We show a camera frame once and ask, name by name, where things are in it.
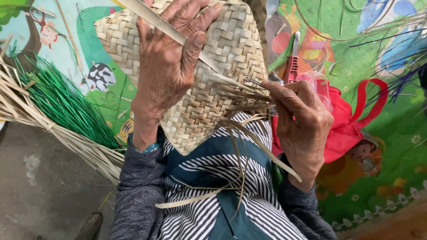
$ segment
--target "right hand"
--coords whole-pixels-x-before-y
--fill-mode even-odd
[[[308,81],[284,86],[263,81],[263,86],[276,104],[280,146],[302,183],[291,175],[289,179],[301,191],[309,191],[325,161],[323,152],[333,116]]]
[[[151,7],[152,0],[144,0],[144,3]],[[193,86],[194,67],[206,42],[205,31],[222,9],[218,3],[195,19],[208,3],[210,0],[174,0],[160,14],[188,38],[184,46],[159,29],[152,33],[150,24],[138,17],[140,69],[131,109],[135,115],[133,144],[139,150],[156,142],[161,116]]]

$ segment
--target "cartoon cow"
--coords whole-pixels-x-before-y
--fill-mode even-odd
[[[107,92],[107,86],[114,85],[116,82],[116,77],[110,68],[104,63],[97,63],[91,67],[89,74],[85,75],[80,85],[87,85],[90,91],[99,90]]]

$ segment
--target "gray sweater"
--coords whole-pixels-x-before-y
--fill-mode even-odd
[[[165,202],[165,162],[161,154],[162,149],[142,153],[128,144],[117,187],[111,240],[157,239],[165,214],[154,206]],[[303,193],[284,178],[278,199],[289,220],[307,239],[337,239],[331,226],[319,216],[314,187]]]

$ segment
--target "elderly woman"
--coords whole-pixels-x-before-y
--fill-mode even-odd
[[[193,85],[194,67],[206,42],[204,31],[221,11],[221,5],[216,4],[194,19],[209,2],[175,0],[161,14],[188,38],[185,46],[157,29],[152,33],[149,24],[138,19],[140,77],[132,101],[135,126],[120,175],[110,239],[336,239],[332,228],[319,216],[314,192],[314,179],[324,162],[333,118],[308,83],[281,86],[263,82],[279,115],[278,136],[284,149],[281,160],[302,178],[298,182],[292,175],[284,177],[277,194],[270,176],[271,160],[245,134],[241,135],[247,150],[240,153],[247,164],[241,202],[240,170],[226,129],[218,129],[187,156],[164,140],[158,127],[160,118]],[[233,119],[249,117],[239,113]],[[245,127],[271,148],[267,121],[250,122]],[[232,189],[197,202],[166,210],[155,207],[205,195],[214,191],[207,187],[228,183]]]

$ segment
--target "cartoon tree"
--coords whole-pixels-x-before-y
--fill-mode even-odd
[[[28,12],[34,0],[0,0],[0,31],[2,30],[2,25],[9,23],[12,17],[16,18],[21,11]],[[34,20],[31,16],[25,16],[28,28],[29,28],[29,39],[25,47],[19,51],[17,58],[25,72],[35,70],[31,61],[36,62],[34,54],[29,53],[38,53],[41,49],[40,35],[38,33],[37,27]],[[4,62],[9,64],[12,67],[17,68],[17,65],[13,59],[9,56],[3,56]]]

